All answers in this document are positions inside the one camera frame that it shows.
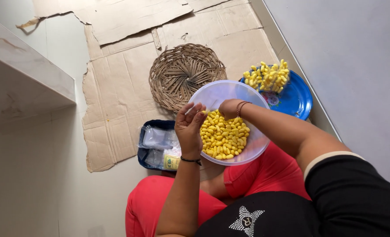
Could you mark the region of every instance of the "woven basket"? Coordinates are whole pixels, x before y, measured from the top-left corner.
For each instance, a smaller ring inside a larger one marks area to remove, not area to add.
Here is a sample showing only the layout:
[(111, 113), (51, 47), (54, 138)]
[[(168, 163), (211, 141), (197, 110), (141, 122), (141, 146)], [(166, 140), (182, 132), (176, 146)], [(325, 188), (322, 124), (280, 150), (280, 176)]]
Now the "woven basket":
[(177, 112), (203, 85), (226, 79), (224, 64), (212, 49), (189, 43), (166, 48), (152, 64), (149, 83), (154, 100)]

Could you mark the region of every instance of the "red pants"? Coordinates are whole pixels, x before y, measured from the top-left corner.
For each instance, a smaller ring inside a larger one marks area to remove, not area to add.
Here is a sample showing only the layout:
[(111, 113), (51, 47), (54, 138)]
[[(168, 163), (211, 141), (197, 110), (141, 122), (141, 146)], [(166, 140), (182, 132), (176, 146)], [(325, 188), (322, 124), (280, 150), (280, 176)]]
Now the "red pants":
[[(141, 180), (129, 194), (125, 214), (127, 237), (154, 237), (173, 180), (169, 177), (149, 176)], [(274, 143), (270, 143), (266, 151), (254, 161), (226, 167), (224, 184), (233, 198), (263, 191), (287, 191), (310, 200), (295, 159)], [(225, 207), (219, 199), (200, 190), (198, 225)]]

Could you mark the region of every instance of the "black sleeve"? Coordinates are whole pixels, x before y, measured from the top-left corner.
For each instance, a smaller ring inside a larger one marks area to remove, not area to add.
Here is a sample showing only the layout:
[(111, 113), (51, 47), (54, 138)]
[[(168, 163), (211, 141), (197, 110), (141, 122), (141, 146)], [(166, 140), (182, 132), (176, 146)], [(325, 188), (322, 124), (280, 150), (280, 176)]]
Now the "black sleeve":
[(323, 236), (390, 236), (390, 183), (367, 161), (351, 155), (324, 159), (305, 186)]

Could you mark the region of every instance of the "label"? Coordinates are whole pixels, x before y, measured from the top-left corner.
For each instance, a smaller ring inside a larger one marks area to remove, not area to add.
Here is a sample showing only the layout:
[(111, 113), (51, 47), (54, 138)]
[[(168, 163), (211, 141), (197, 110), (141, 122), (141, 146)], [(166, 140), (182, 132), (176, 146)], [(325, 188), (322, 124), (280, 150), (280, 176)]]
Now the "label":
[(164, 168), (168, 170), (177, 170), (179, 167), (180, 156), (164, 155)]

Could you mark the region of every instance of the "black shirt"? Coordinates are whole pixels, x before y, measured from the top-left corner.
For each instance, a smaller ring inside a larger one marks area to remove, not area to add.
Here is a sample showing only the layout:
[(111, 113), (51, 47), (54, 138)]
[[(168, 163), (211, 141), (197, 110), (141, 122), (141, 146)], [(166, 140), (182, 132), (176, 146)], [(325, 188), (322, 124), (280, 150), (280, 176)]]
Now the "black shirt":
[(390, 236), (390, 183), (363, 159), (337, 155), (315, 164), (305, 181), (312, 202), (289, 192), (241, 198), (195, 236)]

